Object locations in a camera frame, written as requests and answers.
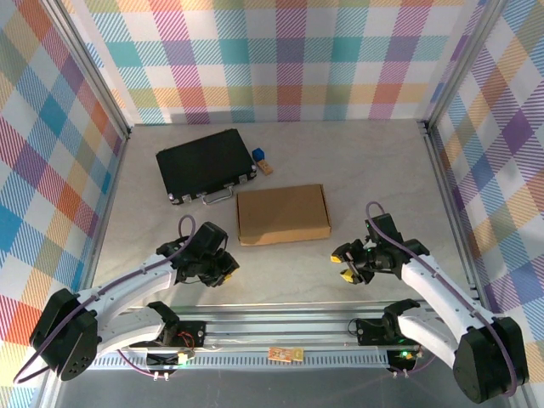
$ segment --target black briefcase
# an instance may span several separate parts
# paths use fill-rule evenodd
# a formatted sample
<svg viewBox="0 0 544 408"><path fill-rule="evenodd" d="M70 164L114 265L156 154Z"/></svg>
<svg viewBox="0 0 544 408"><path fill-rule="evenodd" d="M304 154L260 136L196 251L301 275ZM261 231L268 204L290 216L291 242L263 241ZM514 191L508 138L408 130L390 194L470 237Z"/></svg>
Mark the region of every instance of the black briefcase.
<svg viewBox="0 0 544 408"><path fill-rule="evenodd" d="M225 130L156 154L172 204L201 198L212 204L230 198L233 187L254 179L257 168L236 129ZM226 194L210 200L220 190Z"/></svg>

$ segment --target brown cardboard box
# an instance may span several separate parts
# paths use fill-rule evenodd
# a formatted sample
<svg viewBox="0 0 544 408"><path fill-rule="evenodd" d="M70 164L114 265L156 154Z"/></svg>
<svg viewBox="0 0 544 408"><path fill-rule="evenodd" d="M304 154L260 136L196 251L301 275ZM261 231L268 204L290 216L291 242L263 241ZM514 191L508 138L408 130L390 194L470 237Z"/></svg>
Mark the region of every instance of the brown cardboard box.
<svg viewBox="0 0 544 408"><path fill-rule="evenodd" d="M331 236L321 184L244 191L236 197L242 245L319 240Z"/></svg>

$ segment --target briefcase handle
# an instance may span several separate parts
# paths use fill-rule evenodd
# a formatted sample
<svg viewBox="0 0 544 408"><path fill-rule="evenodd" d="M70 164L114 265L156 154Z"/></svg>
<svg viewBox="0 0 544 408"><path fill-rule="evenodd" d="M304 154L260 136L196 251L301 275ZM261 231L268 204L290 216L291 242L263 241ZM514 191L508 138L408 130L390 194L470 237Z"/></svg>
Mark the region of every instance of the briefcase handle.
<svg viewBox="0 0 544 408"><path fill-rule="evenodd" d="M232 189L232 185L230 185L229 187L227 187L226 189L222 191L226 191L226 190L229 192L228 195L220 195L218 198L214 198L211 201L208 201L206 199L207 195L203 195L201 196L202 202L204 203L204 205L210 206L212 204L215 204L216 202L228 200L230 197L232 197L235 194L234 190Z"/></svg>

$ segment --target metal bracket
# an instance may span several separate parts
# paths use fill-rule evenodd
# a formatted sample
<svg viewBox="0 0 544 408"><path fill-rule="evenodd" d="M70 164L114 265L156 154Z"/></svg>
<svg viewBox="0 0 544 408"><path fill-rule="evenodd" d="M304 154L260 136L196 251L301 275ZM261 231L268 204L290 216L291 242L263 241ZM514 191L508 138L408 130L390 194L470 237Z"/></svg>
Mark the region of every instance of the metal bracket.
<svg viewBox="0 0 544 408"><path fill-rule="evenodd" d="M189 348L193 347L203 347L204 341L206 340L206 322L201 320L191 320L191 321L179 321L175 323L172 327L169 328L169 334L164 336L161 342L140 342L132 344L131 348L186 348L188 347L185 342L187 337L193 339L195 343L193 344L188 340ZM181 333L187 333L189 336L180 336Z"/></svg>
<svg viewBox="0 0 544 408"><path fill-rule="evenodd" d="M360 346L417 346L418 344L409 338L398 336L390 338L382 326L381 319L357 319L355 321L357 343Z"/></svg>

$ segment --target blue block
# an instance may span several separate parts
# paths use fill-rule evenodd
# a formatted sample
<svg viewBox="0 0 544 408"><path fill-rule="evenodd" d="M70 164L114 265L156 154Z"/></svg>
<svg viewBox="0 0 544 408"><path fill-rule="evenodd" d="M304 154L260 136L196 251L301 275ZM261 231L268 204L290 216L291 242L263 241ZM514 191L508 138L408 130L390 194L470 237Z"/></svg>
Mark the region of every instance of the blue block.
<svg viewBox="0 0 544 408"><path fill-rule="evenodd" d="M264 152L263 149L260 147L252 151L253 160L255 162L260 162L261 160L264 160Z"/></svg>

